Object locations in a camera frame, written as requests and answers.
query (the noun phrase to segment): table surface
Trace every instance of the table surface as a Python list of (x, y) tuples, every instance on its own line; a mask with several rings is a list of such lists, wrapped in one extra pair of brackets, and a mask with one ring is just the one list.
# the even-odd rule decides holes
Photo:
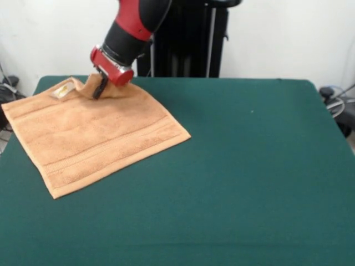
[(192, 139), (53, 200), (13, 136), (0, 265), (353, 265), (355, 160), (311, 83), (133, 82)]

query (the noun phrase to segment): black cable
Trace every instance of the black cable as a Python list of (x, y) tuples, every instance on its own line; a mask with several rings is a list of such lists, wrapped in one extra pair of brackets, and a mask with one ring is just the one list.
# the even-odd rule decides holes
[(342, 91), (341, 93), (338, 93), (337, 95), (333, 96), (332, 99), (338, 98), (340, 96), (342, 96), (343, 94), (347, 93), (348, 91), (352, 90), (355, 88), (355, 84), (353, 84), (352, 86), (350, 86), (348, 89), (346, 89), (345, 91)]

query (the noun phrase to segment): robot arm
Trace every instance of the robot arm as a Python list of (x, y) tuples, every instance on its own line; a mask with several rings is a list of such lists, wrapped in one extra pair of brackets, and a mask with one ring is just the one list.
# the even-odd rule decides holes
[(100, 97), (108, 81), (120, 86), (132, 79), (131, 65), (163, 22), (171, 0), (119, 0), (119, 3), (118, 15), (103, 45), (95, 47), (90, 56), (103, 76), (94, 93), (95, 99)]

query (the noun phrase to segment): towel fold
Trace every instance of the towel fold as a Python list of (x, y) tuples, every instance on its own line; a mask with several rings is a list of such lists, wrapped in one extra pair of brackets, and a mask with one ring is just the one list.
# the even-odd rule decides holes
[[(69, 78), (30, 98), (2, 105), (16, 136), (53, 198), (79, 190), (190, 138), (143, 89), (109, 83), (92, 100), (101, 76)], [(75, 90), (63, 92), (67, 84)]]

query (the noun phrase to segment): cable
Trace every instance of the cable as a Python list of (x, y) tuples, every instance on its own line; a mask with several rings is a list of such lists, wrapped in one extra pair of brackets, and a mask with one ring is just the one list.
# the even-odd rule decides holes
[(339, 87), (339, 86), (336, 86), (336, 85), (328, 85), (326, 87), (333, 88), (333, 89), (338, 89), (338, 90), (344, 92), (344, 89), (342, 87)]
[(333, 96), (332, 99), (336, 99), (340, 96), (342, 96), (343, 94), (347, 93), (348, 91), (352, 90), (355, 88), (355, 84), (353, 84), (352, 86), (350, 86), (348, 89), (346, 89), (345, 91), (338, 93), (337, 95)]
[(338, 106), (340, 106), (340, 105), (342, 106), (339, 111), (337, 111), (335, 114), (332, 115), (333, 118), (337, 118), (337, 117), (340, 116), (340, 115), (344, 112), (344, 110), (345, 110), (345, 102), (344, 102), (342, 99), (338, 98), (338, 97), (337, 97), (336, 99), (338, 100), (337, 103), (334, 103), (334, 104), (331, 104), (331, 105), (328, 105), (328, 106), (327, 106), (327, 109), (328, 109), (328, 110), (333, 109), (333, 108), (335, 108), (335, 107), (338, 107)]
[(346, 76), (346, 70), (348, 69), (349, 67), (349, 63), (350, 63), (350, 54), (353, 50), (353, 47), (354, 47), (354, 44), (355, 44), (355, 36), (352, 38), (351, 40), (351, 43), (350, 43), (350, 46), (348, 48), (348, 51), (347, 51), (347, 54), (346, 54), (346, 60), (345, 60), (345, 63), (344, 63), (344, 67), (343, 67), (343, 75), (342, 75), (342, 86), (344, 86), (344, 80), (345, 80), (345, 76)]
[(0, 63), (0, 72), (4, 76), (4, 78), (7, 80), (10, 86), (12, 86), (11, 80), (5, 75), (4, 70), (2, 69), (1, 63)]

